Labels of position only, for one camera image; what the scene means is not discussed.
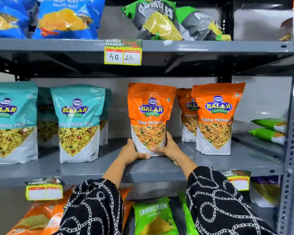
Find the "right hand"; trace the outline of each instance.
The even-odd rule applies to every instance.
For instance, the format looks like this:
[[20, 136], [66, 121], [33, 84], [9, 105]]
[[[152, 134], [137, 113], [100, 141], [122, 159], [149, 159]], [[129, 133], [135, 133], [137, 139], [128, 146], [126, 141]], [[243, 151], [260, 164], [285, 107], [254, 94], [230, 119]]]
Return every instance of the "right hand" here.
[[154, 147], [151, 148], [151, 151], [157, 152], [157, 153], [163, 153], [167, 155], [168, 158], [170, 158], [175, 164], [179, 162], [179, 160], [186, 156], [182, 152], [182, 150], [177, 146], [175, 141], [173, 140], [171, 134], [167, 131], [167, 145], [165, 147]]

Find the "sleeve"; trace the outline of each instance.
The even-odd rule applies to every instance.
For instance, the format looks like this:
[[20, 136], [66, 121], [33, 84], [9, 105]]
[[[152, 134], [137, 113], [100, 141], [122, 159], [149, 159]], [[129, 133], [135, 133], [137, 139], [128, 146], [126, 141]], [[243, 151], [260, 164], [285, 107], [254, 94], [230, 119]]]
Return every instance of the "sleeve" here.
[[115, 184], [87, 180], [74, 189], [54, 235], [121, 235], [122, 222], [123, 201]]
[[186, 203], [200, 234], [276, 234], [219, 171], [199, 166], [187, 184]]

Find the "blue chip bag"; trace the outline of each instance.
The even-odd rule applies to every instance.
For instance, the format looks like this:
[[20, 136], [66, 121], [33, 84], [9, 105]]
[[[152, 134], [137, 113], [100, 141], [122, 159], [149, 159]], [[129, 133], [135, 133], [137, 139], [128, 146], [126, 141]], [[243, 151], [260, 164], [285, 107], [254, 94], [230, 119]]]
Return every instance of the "blue chip bag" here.
[[59, 118], [60, 162], [92, 162], [98, 158], [99, 122], [105, 89], [86, 84], [51, 87]]
[[59, 120], [55, 114], [49, 87], [38, 87], [37, 108], [38, 146], [42, 148], [58, 147]]
[[33, 39], [98, 39], [105, 0], [39, 0]]
[[105, 96], [105, 102], [103, 103], [103, 110], [102, 114], [100, 116], [100, 139], [99, 139], [99, 145], [105, 145], [108, 144], [108, 108], [110, 107], [112, 101], [112, 92], [111, 89], [106, 89], [106, 96]]
[[0, 82], [0, 164], [38, 158], [34, 82]]
[[0, 38], [26, 38], [29, 14], [24, 4], [34, 5], [34, 0], [31, 1], [0, 0]]

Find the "yellow price tag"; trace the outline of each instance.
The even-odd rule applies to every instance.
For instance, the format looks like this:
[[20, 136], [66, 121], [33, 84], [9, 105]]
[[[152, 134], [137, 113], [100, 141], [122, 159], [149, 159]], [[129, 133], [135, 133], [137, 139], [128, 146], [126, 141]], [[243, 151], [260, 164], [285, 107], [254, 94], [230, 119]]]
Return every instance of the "yellow price tag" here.
[[142, 64], [141, 39], [106, 39], [105, 64], [139, 66]]
[[229, 170], [222, 173], [236, 187], [238, 191], [249, 190], [251, 171]]
[[58, 200], [63, 198], [62, 183], [58, 178], [36, 178], [26, 183], [26, 199]]

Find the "forearm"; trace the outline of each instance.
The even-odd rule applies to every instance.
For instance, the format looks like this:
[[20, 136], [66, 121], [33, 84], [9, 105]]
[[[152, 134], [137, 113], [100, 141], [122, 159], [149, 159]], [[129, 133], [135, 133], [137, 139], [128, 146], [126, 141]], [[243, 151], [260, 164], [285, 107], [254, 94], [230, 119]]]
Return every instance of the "forearm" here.
[[124, 160], [117, 157], [105, 174], [103, 174], [102, 178], [110, 180], [117, 186], [117, 188], [119, 188], [125, 166]]
[[186, 180], [188, 180], [189, 174], [191, 174], [192, 171], [197, 167], [197, 165], [184, 153], [178, 157], [177, 163], [180, 165]]

